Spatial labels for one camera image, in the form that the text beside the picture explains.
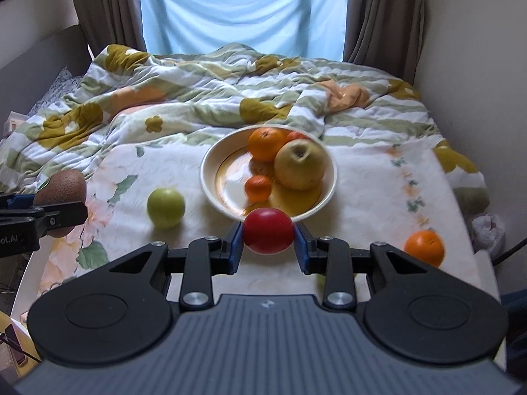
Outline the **grey bed headboard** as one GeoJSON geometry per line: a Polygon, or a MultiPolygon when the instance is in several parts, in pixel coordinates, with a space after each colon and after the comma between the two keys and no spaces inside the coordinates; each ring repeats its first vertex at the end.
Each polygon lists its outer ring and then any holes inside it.
{"type": "Polygon", "coordinates": [[[11,112],[28,113],[61,69],[76,77],[85,74],[91,62],[87,39],[78,25],[33,45],[1,69],[1,122],[11,112]]]}

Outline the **floral striped quilt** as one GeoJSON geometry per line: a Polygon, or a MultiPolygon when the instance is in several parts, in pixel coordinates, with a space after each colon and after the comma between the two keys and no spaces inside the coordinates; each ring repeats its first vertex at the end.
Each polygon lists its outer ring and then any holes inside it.
{"type": "Polygon", "coordinates": [[[76,88],[40,107],[1,143],[1,190],[34,193],[65,169],[92,175],[116,146],[138,155],[169,143],[209,145],[254,124],[283,124],[331,146],[421,140],[458,205],[489,205],[484,176],[442,136],[420,94],[371,67],[261,54],[238,43],[209,54],[156,55],[108,45],[76,88]]]}

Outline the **white plastic bag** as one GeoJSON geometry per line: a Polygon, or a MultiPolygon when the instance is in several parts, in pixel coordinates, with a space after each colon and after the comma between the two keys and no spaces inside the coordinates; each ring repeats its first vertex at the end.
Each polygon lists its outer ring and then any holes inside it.
{"type": "Polygon", "coordinates": [[[472,220],[473,246],[497,257],[505,247],[505,227],[496,214],[480,215],[472,220]]]}

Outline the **small mandarin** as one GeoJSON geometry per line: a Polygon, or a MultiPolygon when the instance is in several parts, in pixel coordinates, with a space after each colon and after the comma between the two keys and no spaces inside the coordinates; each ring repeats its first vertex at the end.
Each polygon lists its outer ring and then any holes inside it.
{"type": "Polygon", "coordinates": [[[252,203],[264,202],[271,196],[272,182],[267,176],[251,176],[246,180],[244,188],[248,201],[252,203]]]}

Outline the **left brown curtain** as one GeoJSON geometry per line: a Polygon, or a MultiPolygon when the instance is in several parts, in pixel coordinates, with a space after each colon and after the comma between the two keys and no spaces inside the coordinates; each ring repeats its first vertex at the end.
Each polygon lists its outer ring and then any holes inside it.
{"type": "Polygon", "coordinates": [[[140,0],[72,1],[93,54],[113,44],[146,49],[140,0]]]}

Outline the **large orange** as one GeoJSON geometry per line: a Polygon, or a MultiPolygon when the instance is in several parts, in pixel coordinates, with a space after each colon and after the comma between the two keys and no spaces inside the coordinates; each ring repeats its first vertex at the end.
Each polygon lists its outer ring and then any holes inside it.
{"type": "Polygon", "coordinates": [[[286,142],[287,131],[277,127],[259,127],[249,137],[247,151],[256,161],[271,163],[286,142]]]}

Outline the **cream oval bowl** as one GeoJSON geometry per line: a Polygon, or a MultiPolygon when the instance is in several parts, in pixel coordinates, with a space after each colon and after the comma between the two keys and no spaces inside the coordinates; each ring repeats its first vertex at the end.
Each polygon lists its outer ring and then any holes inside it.
{"type": "Polygon", "coordinates": [[[256,126],[243,127],[220,139],[206,152],[200,166],[200,182],[207,200],[223,215],[242,221],[257,208],[275,208],[300,222],[314,216],[335,193],[338,181],[336,161],[322,142],[309,133],[304,135],[320,150],[324,174],[311,190],[298,191],[280,184],[271,162],[257,161],[247,149],[256,126]],[[266,201],[250,201],[245,184],[254,176],[265,176],[271,182],[266,201]]]}

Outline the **right brown curtain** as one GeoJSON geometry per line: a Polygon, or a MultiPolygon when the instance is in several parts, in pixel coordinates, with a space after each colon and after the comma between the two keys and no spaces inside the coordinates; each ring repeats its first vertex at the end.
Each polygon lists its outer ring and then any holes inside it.
{"type": "Polygon", "coordinates": [[[347,0],[343,60],[413,83],[424,25],[425,0],[347,0]]]}

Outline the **yellow pear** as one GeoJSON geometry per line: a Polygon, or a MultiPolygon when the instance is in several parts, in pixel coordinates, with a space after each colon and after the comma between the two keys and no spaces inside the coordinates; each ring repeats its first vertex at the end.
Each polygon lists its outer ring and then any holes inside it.
{"type": "Polygon", "coordinates": [[[324,151],[311,140],[297,139],[286,143],[275,156],[277,181],[293,190],[311,190],[321,183],[326,163],[324,151]]]}

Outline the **red cherry tomato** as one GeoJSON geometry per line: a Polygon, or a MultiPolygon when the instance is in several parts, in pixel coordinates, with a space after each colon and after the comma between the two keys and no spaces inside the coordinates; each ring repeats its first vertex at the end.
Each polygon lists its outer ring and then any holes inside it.
{"type": "Polygon", "coordinates": [[[255,253],[272,255],[286,250],[294,242],[295,229],[291,218],[274,208],[251,211],[243,223],[243,240],[255,253]]]}

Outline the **large green apple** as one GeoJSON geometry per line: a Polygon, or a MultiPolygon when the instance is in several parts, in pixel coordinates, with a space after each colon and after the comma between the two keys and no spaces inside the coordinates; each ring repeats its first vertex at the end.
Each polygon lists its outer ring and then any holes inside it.
{"type": "Polygon", "coordinates": [[[183,195],[174,188],[154,189],[147,199],[147,214],[158,229],[178,225],[186,211],[183,195]]]}

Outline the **white box by bed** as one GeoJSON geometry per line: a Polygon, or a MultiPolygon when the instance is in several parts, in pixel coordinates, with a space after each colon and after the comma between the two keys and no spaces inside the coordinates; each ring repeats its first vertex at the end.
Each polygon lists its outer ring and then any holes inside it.
{"type": "Polygon", "coordinates": [[[25,114],[20,114],[18,112],[10,112],[8,115],[4,127],[3,127],[3,137],[9,137],[20,125],[28,120],[28,116],[25,114]]]}

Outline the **brown kiwi with sticker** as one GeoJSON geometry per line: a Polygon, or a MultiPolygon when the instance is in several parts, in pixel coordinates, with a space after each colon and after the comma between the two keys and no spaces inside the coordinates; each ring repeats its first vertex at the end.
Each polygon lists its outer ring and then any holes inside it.
{"type": "Polygon", "coordinates": [[[62,170],[49,176],[35,194],[33,206],[87,199],[85,177],[79,170],[62,170]]]}

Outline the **brown curtain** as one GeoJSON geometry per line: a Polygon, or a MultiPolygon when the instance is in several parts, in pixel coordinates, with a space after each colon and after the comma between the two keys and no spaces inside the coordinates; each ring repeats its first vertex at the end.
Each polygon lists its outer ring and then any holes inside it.
{"type": "Polygon", "coordinates": [[[146,49],[140,0],[72,1],[93,54],[113,44],[146,49]]]}
{"type": "Polygon", "coordinates": [[[424,25],[425,0],[347,0],[343,60],[413,83],[424,25]]]}

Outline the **light blue window cloth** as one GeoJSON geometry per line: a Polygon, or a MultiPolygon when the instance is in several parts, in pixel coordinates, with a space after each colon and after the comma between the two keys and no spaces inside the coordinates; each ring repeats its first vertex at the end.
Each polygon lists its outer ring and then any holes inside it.
{"type": "Polygon", "coordinates": [[[140,0],[147,50],[204,54],[228,43],[341,60],[347,0],[140,0]]]}

